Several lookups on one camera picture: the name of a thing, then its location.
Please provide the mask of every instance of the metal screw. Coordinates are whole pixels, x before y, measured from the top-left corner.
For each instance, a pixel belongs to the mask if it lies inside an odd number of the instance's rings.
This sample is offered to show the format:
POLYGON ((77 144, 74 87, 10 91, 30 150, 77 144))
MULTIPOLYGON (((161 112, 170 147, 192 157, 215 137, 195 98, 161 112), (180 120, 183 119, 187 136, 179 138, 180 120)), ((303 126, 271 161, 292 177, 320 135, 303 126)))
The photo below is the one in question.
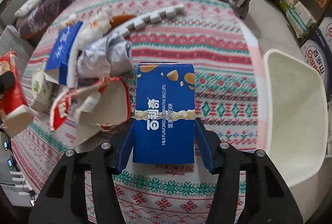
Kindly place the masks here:
POLYGON ((228 143, 221 143, 221 144, 220 144, 220 147, 221 147, 222 149, 228 149, 228 148, 229 148, 229 144, 228 144, 228 143))
POLYGON ((258 156, 265 156, 265 152, 263 150, 257 150, 256 154, 258 156))
POLYGON ((69 149, 69 150, 67 150, 67 152, 66 152, 66 156, 72 156, 73 154, 74 154, 74 150, 73 149, 69 149))
POLYGON ((103 144, 102 144, 102 148, 103 148, 103 149, 108 149, 109 147, 111 147, 111 144, 110 144, 110 143, 103 143, 103 144))

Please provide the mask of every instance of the table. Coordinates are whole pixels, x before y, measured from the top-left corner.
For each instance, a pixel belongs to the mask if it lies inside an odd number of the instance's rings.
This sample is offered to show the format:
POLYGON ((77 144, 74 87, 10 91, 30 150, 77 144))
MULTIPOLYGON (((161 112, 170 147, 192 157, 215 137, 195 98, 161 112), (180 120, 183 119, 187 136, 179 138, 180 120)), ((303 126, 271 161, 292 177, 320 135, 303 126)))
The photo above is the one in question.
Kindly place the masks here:
MULTIPOLYGON (((139 62, 190 62, 195 67, 195 110, 206 128, 239 150, 254 151, 263 146, 267 125, 265 74, 257 40, 232 8, 218 0, 76 0, 47 29, 28 63, 22 79, 28 101, 32 100, 32 73, 48 58, 59 23, 70 13, 75 12, 84 20, 106 5, 112 8, 113 15, 119 15, 139 14, 179 3, 185 4, 183 16, 148 25, 127 37, 133 43, 135 64, 124 75, 132 112, 135 66, 139 62)), ((34 122, 12 141, 18 164, 37 192, 79 135, 70 118, 51 133, 48 117, 47 113, 36 113, 34 122)), ((89 219, 95 222, 89 173, 86 177, 89 219)), ((217 176, 211 176, 204 168, 197 146, 194 164, 137 164, 130 158, 122 174, 114 176, 127 223, 202 223, 212 203, 216 180, 217 176)), ((243 209, 244 199, 242 172, 237 215, 243 209)))

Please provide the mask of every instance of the crumpled plastic bag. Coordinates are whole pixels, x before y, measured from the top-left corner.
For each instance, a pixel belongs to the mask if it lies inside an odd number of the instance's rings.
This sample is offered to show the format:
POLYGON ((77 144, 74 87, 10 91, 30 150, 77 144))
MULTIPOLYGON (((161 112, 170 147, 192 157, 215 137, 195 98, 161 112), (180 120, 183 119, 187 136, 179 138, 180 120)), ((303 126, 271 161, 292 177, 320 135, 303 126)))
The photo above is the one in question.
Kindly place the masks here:
POLYGON ((132 44, 118 32, 86 45, 77 60, 79 78, 109 78, 132 68, 132 44))

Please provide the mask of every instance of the patterned tablecloth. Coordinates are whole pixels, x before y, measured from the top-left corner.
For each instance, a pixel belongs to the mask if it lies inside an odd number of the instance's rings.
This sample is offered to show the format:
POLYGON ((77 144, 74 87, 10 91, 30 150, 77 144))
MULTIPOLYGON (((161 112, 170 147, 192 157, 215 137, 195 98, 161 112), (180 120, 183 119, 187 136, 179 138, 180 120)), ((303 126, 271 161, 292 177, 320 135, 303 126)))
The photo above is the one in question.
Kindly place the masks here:
MULTIPOLYGON (((258 138, 265 135, 266 126, 265 115, 258 114, 258 95, 266 100, 265 92, 260 89, 265 82, 263 63, 255 38, 244 36, 243 23, 228 4, 218 0, 76 0, 48 28, 28 63, 22 79, 28 101, 32 100, 32 73, 48 58, 58 35, 58 24, 70 13, 75 12, 84 20, 105 5, 119 15, 139 14, 179 3, 185 4, 183 16, 148 25, 127 38, 133 43, 135 66, 142 61, 193 63, 197 116, 207 129, 218 133, 220 140, 240 150, 254 151, 258 138)), ((132 112, 135 66, 124 75, 132 112)), ((34 122, 12 142, 18 164, 37 192, 79 135, 70 119, 51 133, 48 119, 47 113, 36 113, 34 122)), ((86 175, 89 219, 95 222, 89 173, 86 175)), ((244 206, 245 173, 240 178, 237 215, 244 206)), ((192 165, 136 164, 130 158, 122 174, 114 176, 127 223, 203 223, 216 180, 217 176, 211 176, 204 168, 197 147, 192 165)))

